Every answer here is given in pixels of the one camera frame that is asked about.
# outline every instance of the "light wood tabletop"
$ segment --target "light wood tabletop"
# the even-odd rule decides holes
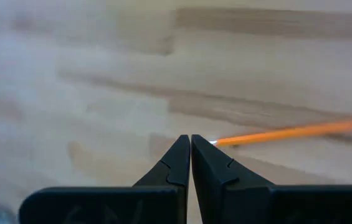
[[[352,1],[0,0],[0,205],[132,185],[180,134],[352,117]],[[352,134],[222,147],[276,184],[352,184]],[[194,184],[188,222],[200,223]]]

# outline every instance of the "wooden table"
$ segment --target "wooden table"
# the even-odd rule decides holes
[[[351,116],[352,1],[0,1],[13,211],[43,187],[131,185],[180,134]],[[278,184],[352,183],[352,134],[223,150]]]

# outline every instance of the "wood grain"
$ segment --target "wood grain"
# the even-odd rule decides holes
[[[350,0],[0,1],[4,210],[43,187],[130,186],[180,134],[349,117]],[[278,184],[352,184],[352,134],[222,150]]]
[[[352,12],[183,8],[178,27],[305,39],[352,39]]]

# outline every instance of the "wooden surface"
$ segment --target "wooden surface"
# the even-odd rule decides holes
[[[180,134],[351,117],[343,2],[1,0],[0,204],[131,185]],[[223,150],[277,184],[352,183],[352,134]]]

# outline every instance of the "orange wire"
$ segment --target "orange wire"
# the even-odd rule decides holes
[[[274,141],[286,138],[297,138],[302,136],[318,136],[331,133],[341,133],[352,131],[352,119],[337,123],[315,124],[296,128],[281,129],[260,134],[248,134],[233,138],[219,139],[215,143],[217,146],[229,146],[238,144],[248,144],[255,142]]]

